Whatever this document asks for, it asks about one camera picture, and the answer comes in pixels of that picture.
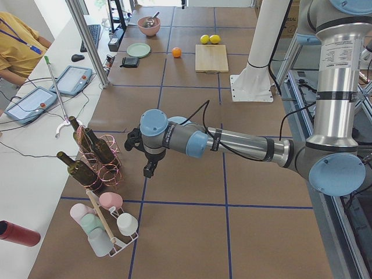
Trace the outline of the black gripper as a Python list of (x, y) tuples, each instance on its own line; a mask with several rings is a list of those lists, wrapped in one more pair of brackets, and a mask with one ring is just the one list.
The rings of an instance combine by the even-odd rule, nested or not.
[(146, 152), (145, 156), (148, 162), (143, 169), (143, 174), (146, 178), (151, 178), (154, 175), (154, 171), (158, 165), (158, 162), (165, 157), (165, 151), (158, 154), (151, 154)]

